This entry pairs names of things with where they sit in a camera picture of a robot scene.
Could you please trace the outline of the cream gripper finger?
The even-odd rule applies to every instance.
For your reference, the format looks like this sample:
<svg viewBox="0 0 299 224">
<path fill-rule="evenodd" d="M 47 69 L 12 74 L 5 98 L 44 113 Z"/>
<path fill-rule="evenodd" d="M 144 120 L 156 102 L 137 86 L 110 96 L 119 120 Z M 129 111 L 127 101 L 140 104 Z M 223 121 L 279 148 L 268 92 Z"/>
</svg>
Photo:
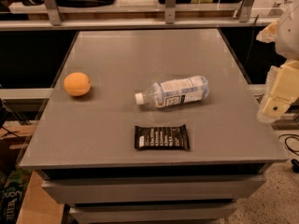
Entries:
<svg viewBox="0 0 299 224">
<path fill-rule="evenodd" d="M 271 43 L 276 41 L 278 21 L 273 21 L 263 28 L 256 36 L 260 42 Z"/>
<path fill-rule="evenodd" d="M 298 98 L 299 61 L 287 60 L 280 67 L 271 66 L 257 113 L 258 121 L 272 123 L 280 119 Z"/>
</svg>

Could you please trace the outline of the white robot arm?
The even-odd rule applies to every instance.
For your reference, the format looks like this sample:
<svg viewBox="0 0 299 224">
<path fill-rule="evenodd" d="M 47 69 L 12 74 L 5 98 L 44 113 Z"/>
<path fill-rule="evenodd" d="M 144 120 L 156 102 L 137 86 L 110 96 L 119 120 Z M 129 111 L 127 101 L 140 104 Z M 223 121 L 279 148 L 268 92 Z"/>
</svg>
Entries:
<svg viewBox="0 0 299 224">
<path fill-rule="evenodd" d="M 270 67 L 257 113 L 258 121 L 272 123 L 299 98 L 299 0 L 288 4 L 280 19 L 261 30 L 256 39 L 274 42 L 276 53 L 286 59 L 280 67 Z"/>
</svg>

